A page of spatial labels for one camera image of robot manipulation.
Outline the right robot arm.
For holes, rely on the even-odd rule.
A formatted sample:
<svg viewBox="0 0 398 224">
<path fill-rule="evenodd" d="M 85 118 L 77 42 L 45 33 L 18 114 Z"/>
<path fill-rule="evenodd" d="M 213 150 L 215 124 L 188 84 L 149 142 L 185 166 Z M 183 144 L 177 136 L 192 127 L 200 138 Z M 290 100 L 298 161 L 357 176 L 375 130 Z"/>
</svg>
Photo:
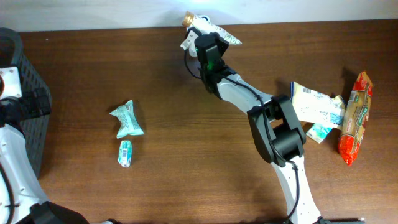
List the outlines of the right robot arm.
<svg viewBox="0 0 398 224">
<path fill-rule="evenodd" d="M 286 223 L 324 223 L 304 166 L 306 138 L 288 96 L 265 94 L 243 81 L 222 59 L 228 43 L 217 33 L 194 41 L 206 89 L 243 111 L 260 156 L 275 170 L 287 204 Z"/>
</svg>

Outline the small teal gum box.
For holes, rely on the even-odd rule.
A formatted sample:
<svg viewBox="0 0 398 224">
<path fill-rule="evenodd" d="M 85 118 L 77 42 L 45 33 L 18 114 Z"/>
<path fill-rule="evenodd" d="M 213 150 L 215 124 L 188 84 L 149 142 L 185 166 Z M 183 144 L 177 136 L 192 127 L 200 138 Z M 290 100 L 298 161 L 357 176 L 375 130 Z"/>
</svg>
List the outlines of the small teal gum box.
<svg viewBox="0 0 398 224">
<path fill-rule="evenodd" d="M 122 167 L 129 167 L 132 159 L 132 144 L 129 140 L 121 141 L 118 162 Z"/>
</svg>

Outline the orange spaghetti packet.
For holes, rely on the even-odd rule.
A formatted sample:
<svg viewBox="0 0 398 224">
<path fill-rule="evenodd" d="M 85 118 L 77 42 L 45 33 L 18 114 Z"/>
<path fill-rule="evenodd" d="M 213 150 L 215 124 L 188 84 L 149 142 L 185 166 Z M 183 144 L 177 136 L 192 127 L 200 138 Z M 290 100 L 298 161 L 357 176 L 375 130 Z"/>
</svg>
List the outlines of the orange spaghetti packet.
<svg viewBox="0 0 398 224">
<path fill-rule="evenodd" d="M 373 83 L 366 72 L 361 72 L 350 93 L 338 143 L 340 156 L 351 166 L 356 160 L 373 97 Z"/>
</svg>

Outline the teal wipes packet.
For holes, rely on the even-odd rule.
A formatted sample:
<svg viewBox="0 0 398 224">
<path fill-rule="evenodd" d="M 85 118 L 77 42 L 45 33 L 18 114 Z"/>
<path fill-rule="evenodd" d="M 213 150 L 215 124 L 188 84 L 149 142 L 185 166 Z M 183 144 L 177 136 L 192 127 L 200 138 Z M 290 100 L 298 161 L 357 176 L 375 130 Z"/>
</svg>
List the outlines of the teal wipes packet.
<svg viewBox="0 0 398 224">
<path fill-rule="evenodd" d="M 121 123 L 121 127 L 116 135 L 118 139 L 131 136 L 144 135 L 144 131 L 139 126 L 135 114 L 134 114 L 134 103 L 129 100 L 124 105 L 118 106 L 115 110 L 110 112 L 111 116 L 117 117 Z"/>
</svg>

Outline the green tissue pack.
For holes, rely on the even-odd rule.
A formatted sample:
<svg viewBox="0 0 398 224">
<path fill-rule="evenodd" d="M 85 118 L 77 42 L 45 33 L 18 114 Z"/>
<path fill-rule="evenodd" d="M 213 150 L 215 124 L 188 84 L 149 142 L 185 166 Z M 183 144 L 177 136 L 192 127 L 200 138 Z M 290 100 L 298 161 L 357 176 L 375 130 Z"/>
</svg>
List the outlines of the green tissue pack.
<svg viewBox="0 0 398 224">
<path fill-rule="evenodd" d="M 321 124 L 313 124 L 306 135 L 317 143 L 322 143 L 333 128 Z"/>
</svg>

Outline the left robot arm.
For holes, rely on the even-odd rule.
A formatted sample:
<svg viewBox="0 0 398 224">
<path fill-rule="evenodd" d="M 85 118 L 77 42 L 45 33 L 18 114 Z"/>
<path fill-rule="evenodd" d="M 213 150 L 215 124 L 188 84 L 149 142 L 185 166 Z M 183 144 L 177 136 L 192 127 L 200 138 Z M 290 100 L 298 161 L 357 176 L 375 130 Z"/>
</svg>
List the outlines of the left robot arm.
<svg viewBox="0 0 398 224">
<path fill-rule="evenodd" d="M 1 100 L 1 223 L 87 223 L 78 212 L 49 202 L 29 162 L 20 122 L 51 113 L 45 88 Z"/>
</svg>

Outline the white cream tube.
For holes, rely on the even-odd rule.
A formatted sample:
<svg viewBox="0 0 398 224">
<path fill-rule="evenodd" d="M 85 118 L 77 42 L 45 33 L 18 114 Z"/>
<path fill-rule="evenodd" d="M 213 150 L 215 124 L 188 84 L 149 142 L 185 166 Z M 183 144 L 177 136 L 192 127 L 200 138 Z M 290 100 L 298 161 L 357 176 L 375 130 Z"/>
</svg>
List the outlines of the white cream tube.
<svg viewBox="0 0 398 224">
<path fill-rule="evenodd" d="M 210 34 L 212 32 L 216 32 L 220 35 L 220 37 L 224 38 L 224 40 L 228 41 L 231 45 L 241 45 L 242 42 L 230 34 L 228 31 L 224 30 L 218 25 L 213 24 L 210 21 L 210 18 L 207 16 L 199 16 L 192 12 L 187 11 L 185 17 L 183 18 L 182 25 L 189 28 L 196 28 L 202 34 Z"/>
</svg>

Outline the cream yellow snack bag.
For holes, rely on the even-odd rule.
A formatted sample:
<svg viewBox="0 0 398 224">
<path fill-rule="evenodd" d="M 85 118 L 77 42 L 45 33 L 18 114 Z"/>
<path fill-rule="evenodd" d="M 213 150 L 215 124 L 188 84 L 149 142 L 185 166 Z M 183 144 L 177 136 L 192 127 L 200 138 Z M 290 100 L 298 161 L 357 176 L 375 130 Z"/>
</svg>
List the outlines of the cream yellow snack bag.
<svg viewBox="0 0 398 224">
<path fill-rule="evenodd" d="M 342 128 L 346 106 L 341 95 L 331 98 L 291 82 L 290 99 L 300 121 L 320 124 L 326 128 Z"/>
</svg>

